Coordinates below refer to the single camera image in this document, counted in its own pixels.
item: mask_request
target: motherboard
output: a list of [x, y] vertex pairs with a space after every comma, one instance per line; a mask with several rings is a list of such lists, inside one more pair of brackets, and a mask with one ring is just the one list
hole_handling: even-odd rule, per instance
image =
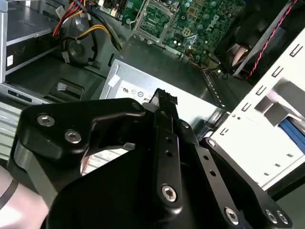
[[[205, 62], [244, 7], [244, 0], [179, 0], [171, 4], [147, 0], [134, 33]], [[142, 0], [129, 0], [123, 23], [134, 21]]]

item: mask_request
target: black mounting arm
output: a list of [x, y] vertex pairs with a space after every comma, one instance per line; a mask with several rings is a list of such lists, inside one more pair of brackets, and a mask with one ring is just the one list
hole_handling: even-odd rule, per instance
[[[30, 176], [49, 229], [291, 229], [282, 209], [210, 138], [199, 146], [177, 98], [33, 106], [21, 114], [9, 165]], [[81, 160], [135, 149], [81, 176]]]

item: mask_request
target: red wire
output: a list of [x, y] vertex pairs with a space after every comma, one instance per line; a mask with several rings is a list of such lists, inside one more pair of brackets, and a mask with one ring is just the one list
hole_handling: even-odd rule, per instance
[[[75, 4], [75, 2], [73, 1], [73, 2], [71, 3], [70, 7], [68, 8], [67, 12], [69, 12], [69, 10], [71, 10], [71, 9], [73, 8], [74, 4]], [[69, 16], [71, 16], [72, 14], [74, 14], [79, 8], [80, 8], [80, 7], [77, 6], [77, 7], [76, 7], [75, 9], [73, 9], [71, 12], [66, 13], [66, 14], [62, 17], [62, 19], [60, 20], [60, 22], [58, 23], [58, 25], [61, 24], [61, 21], [64, 22], [64, 20], [66, 20], [66, 18], [68, 18]], [[53, 36], [57, 36], [57, 35], [59, 34], [60, 28], [59, 28], [58, 25], [57, 25], [57, 27], [56, 27], [55, 30], [54, 30]]]
[[257, 58], [257, 60], [256, 60], [256, 62], [255, 62], [255, 64], [254, 64], [254, 67], [253, 67], [252, 71], [250, 72], [250, 74], [246, 77], [246, 80], [247, 80], [249, 77], [252, 76], [252, 74], [253, 74], [253, 72], [255, 71], [255, 69], [257, 68], [257, 65], [258, 65], [259, 61], [261, 60], [262, 55], [263, 55], [264, 51], [266, 50], [266, 48], [267, 48], [267, 46], [268, 46], [268, 44], [269, 44], [271, 38], [274, 36], [275, 31], [277, 30], [277, 28], [278, 28], [279, 26], [281, 26], [281, 24], [283, 23], [285, 17], [290, 13], [292, 7], [293, 7], [296, 3], [297, 3], [297, 0], [294, 0], [294, 2], [292, 2], [292, 3], [290, 4], [289, 8], [288, 8], [288, 9], [286, 10], [286, 12], [283, 14], [282, 18], [281, 18], [280, 21], [277, 23], [277, 25], [276, 25], [275, 28], [273, 29], [272, 33], [269, 35], [269, 38], [266, 40], [266, 42], [265, 42], [265, 44], [264, 44], [262, 50], [261, 50], [260, 53], [259, 53], [258, 58]]

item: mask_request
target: silver screw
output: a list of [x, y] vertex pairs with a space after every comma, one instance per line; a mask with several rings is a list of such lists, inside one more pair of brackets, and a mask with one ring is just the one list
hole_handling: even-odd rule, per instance
[[212, 140], [208, 140], [209, 144], [213, 147], [215, 147], [215, 142], [213, 142]]
[[81, 135], [75, 130], [68, 130], [65, 132], [65, 139], [72, 144], [77, 144], [81, 141]]
[[162, 194], [167, 201], [174, 202], [177, 199], [177, 194], [171, 186], [164, 185], [162, 187]]
[[270, 219], [270, 221], [273, 222], [274, 224], [277, 224], [277, 220], [276, 220], [274, 214], [272, 214], [271, 211], [269, 211], [269, 210], [265, 210], [265, 212], [267, 213], [267, 216]]
[[228, 219], [230, 220], [231, 223], [234, 225], [239, 224], [238, 216], [237, 214], [230, 208], [225, 209], [225, 214], [227, 215]]
[[47, 114], [42, 114], [37, 117], [37, 122], [42, 126], [53, 126], [55, 124], [55, 119]]
[[187, 122], [181, 120], [181, 123], [182, 125], [185, 127], [185, 128], [189, 128], [190, 126], [187, 124]]
[[276, 211], [276, 212], [279, 218], [281, 219], [281, 221], [283, 221], [284, 224], [288, 224], [287, 218], [280, 211]]
[[140, 106], [137, 104], [137, 103], [132, 103], [132, 106], [137, 109], [137, 110], [140, 110]]

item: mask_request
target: green circuit board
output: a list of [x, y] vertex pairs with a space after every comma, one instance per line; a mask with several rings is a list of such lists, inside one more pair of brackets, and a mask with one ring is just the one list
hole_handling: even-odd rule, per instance
[[244, 0], [181, 0], [163, 44], [205, 62], [227, 33]]
[[[178, 1], [180, 8], [169, 25], [162, 44], [181, 53], [189, 51], [201, 62], [205, 62], [208, 54], [214, 52], [245, 4], [244, 0]], [[143, 0], [129, 0], [122, 23], [134, 21], [142, 3]], [[150, 4], [146, 10], [151, 11], [151, 14], [144, 17], [140, 28], [159, 38], [164, 29], [163, 20], [167, 21], [166, 14], [162, 14], [157, 8], [151, 8]]]
[[146, 15], [140, 24], [140, 29], [148, 32], [150, 35], [160, 38], [161, 33], [168, 25], [170, 16], [164, 13], [161, 9], [148, 5], [146, 7]]
[[129, 0], [127, 2], [125, 11], [123, 13], [122, 24], [129, 24], [131, 21], [135, 21], [142, 3], [143, 0]]

